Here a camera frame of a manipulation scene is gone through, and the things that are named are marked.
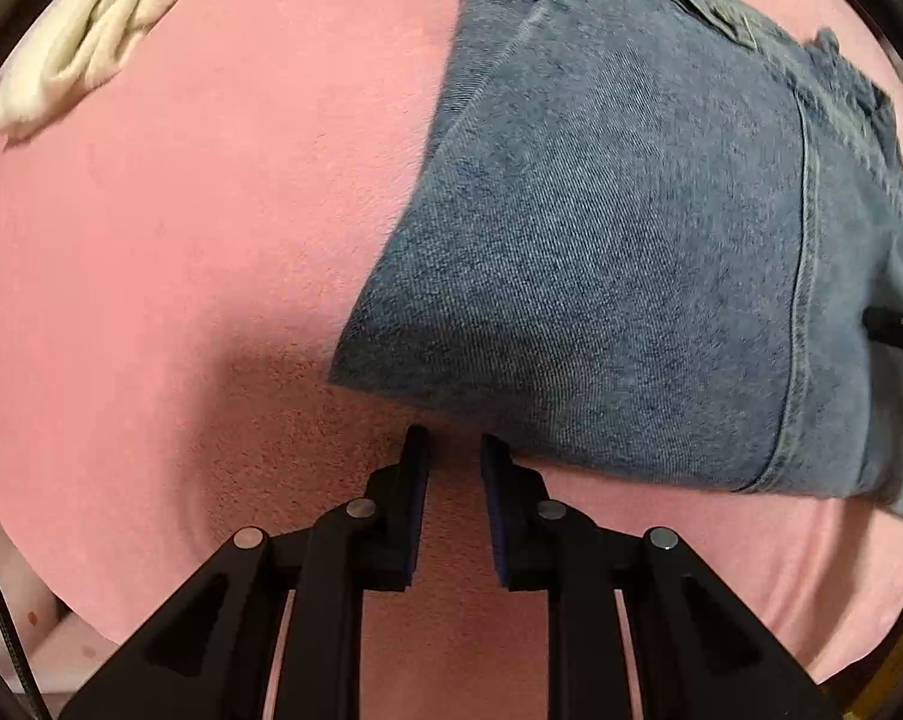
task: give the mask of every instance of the denim shorts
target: denim shorts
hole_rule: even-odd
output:
[[[462,0],[331,381],[539,456],[903,516],[903,167],[823,29],[738,0]]]

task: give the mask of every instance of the round metal bolt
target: round metal bolt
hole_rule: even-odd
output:
[[[371,498],[355,498],[352,502],[349,502],[344,510],[349,517],[366,519],[373,516],[377,511],[377,507]]]
[[[568,513],[568,507],[560,501],[539,501],[538,516],[541,519],[561,519]]]
[[[254,549],[262,541],[265,541],[265,535],[258,528],[242,528],[234,535],[234,545],[238,549]]]
[[[659,549],[674,549],[678,546],[678,533],[671,528],[654,528],[651,531],[651,543]]]

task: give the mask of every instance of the pink surface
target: pink surface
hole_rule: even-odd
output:
[[[843,1],[746,1],[803,39],[833,26],[903,141],[903,88]],[[117,79],[0,143],[0,517],[109,637],[231,531],[304,526],[395,458],[414,415],[322,381],[414,182],[456,4],[181,0]],[[496,588],[477,436],[439,430],[416,584],[368,600],[366,712],[544,716],[544,600]],[[867,502],[545,471],[604,525],[677,528],[819,679],[901,609],[903,522]]]

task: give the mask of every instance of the wrinkled pink fabric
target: wrinkled pink fabric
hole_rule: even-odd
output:
[[[802,39],[831,25],[903,145],[903,88],[842,0],[746,1]],[[456,5],[181,0],[109,85],[0,143],[0,517],[114,640],[231,531],[359,493],[422,418],[419,572],[368,599],[367,717],[544,716],[544,599],[496,587],[478,437],[323,384],[415,180]],[[603,525],[680,531],[818,679],[901,610],[903,522],[868,502],[544,471]]]

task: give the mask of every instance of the jeans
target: jeans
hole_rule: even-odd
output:
[[[333,383],[527,452],[903,516],[903,167],[823,29],[737,0],[462,0]]]

